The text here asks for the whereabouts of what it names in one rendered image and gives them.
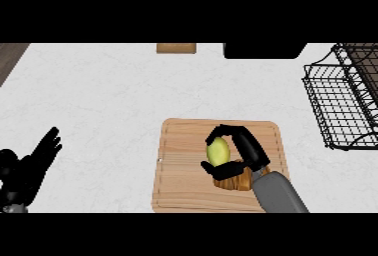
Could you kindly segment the small brown wooden block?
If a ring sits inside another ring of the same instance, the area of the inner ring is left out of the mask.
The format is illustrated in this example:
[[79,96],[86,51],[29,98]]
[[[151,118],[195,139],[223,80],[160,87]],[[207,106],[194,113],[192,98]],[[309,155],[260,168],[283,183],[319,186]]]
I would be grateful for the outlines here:
[[195,43],[159,43],[159,53],[176,53],[176,54],[195,54],[197,44]]

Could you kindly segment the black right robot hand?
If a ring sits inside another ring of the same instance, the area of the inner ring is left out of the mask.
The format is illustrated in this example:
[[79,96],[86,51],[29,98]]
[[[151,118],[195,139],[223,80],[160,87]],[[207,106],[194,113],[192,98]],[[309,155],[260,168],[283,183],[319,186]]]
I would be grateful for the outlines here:
[[221,124],[213,129],[206,139],[207,145],[212,145],[215,139],[222,136],[232,137],[243,161],[229,161],[218,167],[215,167],[207,161],[203,161],[201,166],[206,172],[218,181],[222,181],[241,175],[244,173],[244,168],[249,167],[253,172],[253,178],[259,179],[263,175],[265,168],[271,164],[271,159],[254,135],[244,126]]

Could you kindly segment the pale wooden cutting board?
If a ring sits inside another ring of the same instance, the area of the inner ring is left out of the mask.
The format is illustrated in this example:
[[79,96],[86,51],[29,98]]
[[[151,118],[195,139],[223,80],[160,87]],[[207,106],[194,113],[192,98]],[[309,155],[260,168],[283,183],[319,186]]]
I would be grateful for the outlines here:
[[170,118],[163,123],[160,137],[156,212],[265,212],[254,193],[218,188],[201,167],[207,159],[206,139],[221,124],[247,127],[269,156],[269,168],[290,177],[281,132],[274,122]]

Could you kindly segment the black appliance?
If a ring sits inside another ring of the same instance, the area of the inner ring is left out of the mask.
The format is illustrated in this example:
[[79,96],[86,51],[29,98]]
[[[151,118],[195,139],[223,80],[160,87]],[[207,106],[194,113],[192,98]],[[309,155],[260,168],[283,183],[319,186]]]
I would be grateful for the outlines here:
[[228,59],[296,59],[306,43],[225,43]]

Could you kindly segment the yellow lemon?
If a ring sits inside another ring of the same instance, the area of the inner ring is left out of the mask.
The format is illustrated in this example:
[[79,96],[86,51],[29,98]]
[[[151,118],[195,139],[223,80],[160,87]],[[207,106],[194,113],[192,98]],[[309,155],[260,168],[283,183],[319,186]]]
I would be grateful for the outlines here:
[[213,143],[207,146],[207,158],[215,167],[231,161],[229,144],[222,137],[216,137]]

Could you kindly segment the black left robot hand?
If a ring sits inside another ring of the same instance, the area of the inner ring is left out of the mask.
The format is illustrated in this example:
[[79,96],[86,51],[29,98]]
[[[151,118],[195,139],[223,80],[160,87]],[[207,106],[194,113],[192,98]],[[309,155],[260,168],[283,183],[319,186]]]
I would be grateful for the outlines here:
[[30,155],[18,158],[11,149],[0,150],[2,208],[32,205],[61,149],[60,129],[52,127]]

